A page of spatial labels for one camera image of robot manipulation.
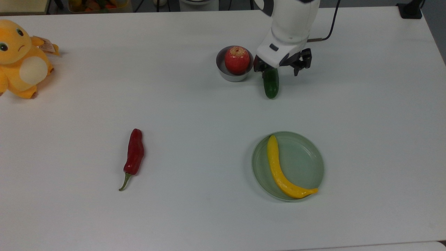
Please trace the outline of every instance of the red chili pepper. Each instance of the red chili pepper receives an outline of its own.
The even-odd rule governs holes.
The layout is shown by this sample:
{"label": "red chili pepper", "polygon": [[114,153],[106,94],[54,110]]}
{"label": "red chili pepper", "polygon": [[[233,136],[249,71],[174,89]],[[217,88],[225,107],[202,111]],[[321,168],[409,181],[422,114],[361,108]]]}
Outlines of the red chili pepper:
{"label": "red chili pepper", "polygon": [[124,166],[124,185],[122,185],[119,191],[124,190],[128,179],[138,172],[143,157],[144,146],[142,144],[142,132],[139,129],[133,129],[130,135],[130,141],[128,142],[127,163]]}

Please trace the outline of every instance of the yellow banana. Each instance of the yellow banana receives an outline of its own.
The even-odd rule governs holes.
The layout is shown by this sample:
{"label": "yellow banana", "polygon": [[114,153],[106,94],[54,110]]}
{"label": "yellow banana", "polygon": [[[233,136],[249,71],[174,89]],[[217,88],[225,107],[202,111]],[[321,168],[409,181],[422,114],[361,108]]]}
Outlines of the yellow banana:
{"label": "yellow banana", "polygon": [[279,163],[279,146],[277,144],[277,139],[274,135],[271,135],[266,146],[268,153],[269,168],[273,175],[274,181],[277,186],[282,190],[282,192],[291,198],[302,199],[310,194],[317,193],[318,189],[305,189],[298,187],[286,179],[282,172]]}

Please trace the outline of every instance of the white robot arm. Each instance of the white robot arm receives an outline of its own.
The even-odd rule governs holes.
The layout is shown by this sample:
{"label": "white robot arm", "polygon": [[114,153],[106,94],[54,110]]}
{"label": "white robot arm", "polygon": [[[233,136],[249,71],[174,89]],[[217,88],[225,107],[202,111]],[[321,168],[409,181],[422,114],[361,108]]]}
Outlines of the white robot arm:
{"label": "white robot arm", "polygon": [[289,65],[297,75],[300,69],[309,68],[311,51],[302,49],[316,18],[320,0],[255,0],[255,3],[273,18],[273,24],[257,48],[254,70],[264,72]]}

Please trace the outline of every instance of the green cucumber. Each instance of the green cucumber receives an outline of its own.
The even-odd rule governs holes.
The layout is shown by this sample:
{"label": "green cucumber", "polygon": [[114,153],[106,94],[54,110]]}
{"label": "green cucumber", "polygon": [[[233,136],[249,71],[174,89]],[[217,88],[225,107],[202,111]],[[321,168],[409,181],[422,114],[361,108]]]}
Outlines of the green cucumber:
{"label": "green cucumber", "polygon": [[279,73],[277,68],[269,69],[263,73],[263,87],[269,99],[273,99],[279,92]]}

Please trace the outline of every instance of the plastic plate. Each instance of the plastic plate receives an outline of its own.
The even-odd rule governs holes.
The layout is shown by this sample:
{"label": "plastic plate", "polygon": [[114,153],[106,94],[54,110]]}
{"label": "plastic plate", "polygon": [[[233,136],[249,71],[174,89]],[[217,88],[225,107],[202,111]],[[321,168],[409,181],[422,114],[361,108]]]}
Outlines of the plastic plate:
{"label": "plastic plate", "polygon": [[[291,198],[276,185],[266,152],[271,135],[263,138],[252,154],[252,170],[260,186],[273,197],[283,201],[300,201],[313,196]],[[324,163],[316,146],[307,138],[293,132],[276,132],[273,135],[279,145],[279,161],[285,177],[296,186],[318,188],[324,176]]]}

